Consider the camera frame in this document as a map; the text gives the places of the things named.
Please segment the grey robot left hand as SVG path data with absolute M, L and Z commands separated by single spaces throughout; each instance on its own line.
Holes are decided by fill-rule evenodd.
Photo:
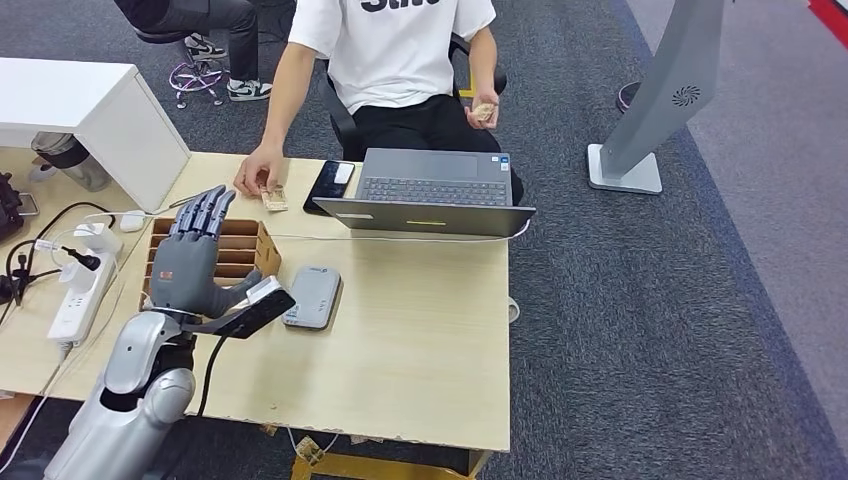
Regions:
M 262 280 L 259 270 L 231 287 L 215 281 L 223 222 L 236 192 L 223 185 L 199 193 L 182 205 L 154 257 L 152 305 L 215 319 L 247 298 Z

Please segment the person's left hand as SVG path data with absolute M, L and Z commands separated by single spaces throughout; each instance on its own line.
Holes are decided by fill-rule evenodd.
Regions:
M 494 129 L 498 122 L 499 95 L 492 89 L 479 89 L 465 113 L 473 128 Z

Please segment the person's right hand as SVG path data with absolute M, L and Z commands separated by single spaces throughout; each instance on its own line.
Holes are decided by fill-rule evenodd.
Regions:
M 243 195 L 258 197 L 286 183 L 289 160 L 280 143 L 262 142 L 240 165 L 233 185 Z

